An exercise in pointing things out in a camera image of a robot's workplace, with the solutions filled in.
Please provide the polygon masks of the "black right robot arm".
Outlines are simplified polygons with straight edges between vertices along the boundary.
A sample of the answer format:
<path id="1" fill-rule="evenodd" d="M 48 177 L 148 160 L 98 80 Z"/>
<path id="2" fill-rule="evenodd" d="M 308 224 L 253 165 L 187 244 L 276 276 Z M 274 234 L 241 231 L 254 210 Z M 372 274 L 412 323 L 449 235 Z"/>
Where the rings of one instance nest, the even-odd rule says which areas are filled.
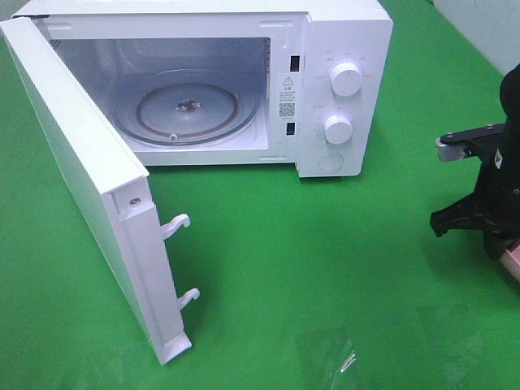
<path id="1" fill-rule="evenodd" d="M 478 157 L 481 161 L 474 190 L 443 210 L 431 214 L 437 236 L 450 229 L 483 233 L 488 256 L 498 259 L 519 243 L 519 68 L 500 85 L 504 123 L 451 132 L 435 140 L 442 162 Z"/>

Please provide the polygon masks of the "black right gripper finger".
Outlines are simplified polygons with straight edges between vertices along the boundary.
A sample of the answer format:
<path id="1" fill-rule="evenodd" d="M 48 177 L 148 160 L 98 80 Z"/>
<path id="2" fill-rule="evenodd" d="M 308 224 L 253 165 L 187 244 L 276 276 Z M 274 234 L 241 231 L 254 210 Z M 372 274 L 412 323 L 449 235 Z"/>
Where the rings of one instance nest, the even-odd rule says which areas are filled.
<path id="1" fill-rule="evenodd" d="M 476 197 L 464 197 L 442 210 L 432 212 L 430 226 L 435 235 L 441 237 L 450 229 L 483 231 L 488 221 Z"/>

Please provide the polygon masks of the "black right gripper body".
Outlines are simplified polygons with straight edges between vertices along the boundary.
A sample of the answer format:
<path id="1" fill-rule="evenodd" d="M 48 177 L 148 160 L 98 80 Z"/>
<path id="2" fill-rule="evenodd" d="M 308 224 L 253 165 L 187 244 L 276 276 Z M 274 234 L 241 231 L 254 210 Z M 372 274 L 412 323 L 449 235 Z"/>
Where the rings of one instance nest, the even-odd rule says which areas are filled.
<path id="1" fill-rule="evenodd" d="M 481 160 L 474 187 L 474 228 L 484 234 L 484 248 L 497 260 L 519 242 L 519 125 L 505 123 L 500 136 L 476 142 Z"/>

